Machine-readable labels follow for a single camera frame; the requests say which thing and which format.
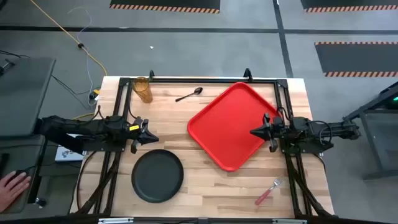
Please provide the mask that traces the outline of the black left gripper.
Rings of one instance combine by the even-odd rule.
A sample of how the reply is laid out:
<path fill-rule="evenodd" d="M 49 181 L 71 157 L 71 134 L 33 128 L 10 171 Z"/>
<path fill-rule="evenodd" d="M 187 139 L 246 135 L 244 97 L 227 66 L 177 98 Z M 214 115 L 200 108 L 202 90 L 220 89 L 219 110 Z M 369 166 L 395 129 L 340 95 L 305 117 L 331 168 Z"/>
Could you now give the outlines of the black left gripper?
<path fill-rule="evenodd" d="M 130 152 L 135 154 L 137 152 L 137 145 L 150 144 L 159 142 L 159 138 L 150 132 L 147 126 L 147 121 L 138 119 L 138 122 L 125 122 L 124 138 L 131 141 Z"/>

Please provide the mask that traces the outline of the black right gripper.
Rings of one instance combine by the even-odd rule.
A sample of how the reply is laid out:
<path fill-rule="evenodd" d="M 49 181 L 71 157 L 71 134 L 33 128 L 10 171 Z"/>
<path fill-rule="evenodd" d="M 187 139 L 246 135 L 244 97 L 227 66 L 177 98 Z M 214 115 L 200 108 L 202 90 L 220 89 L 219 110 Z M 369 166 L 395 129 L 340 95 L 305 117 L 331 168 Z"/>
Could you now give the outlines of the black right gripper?
<path fill-rule="evenodd" d="M 264 124 L 258 128 L 250 130 L 251 134 L 268 141 L 270 152 L 276 152 L 278 148 L 277 139 L 283 137 L 285 123 L 282 117 L 270 117 L 269 113 L 264 114 Z"/>

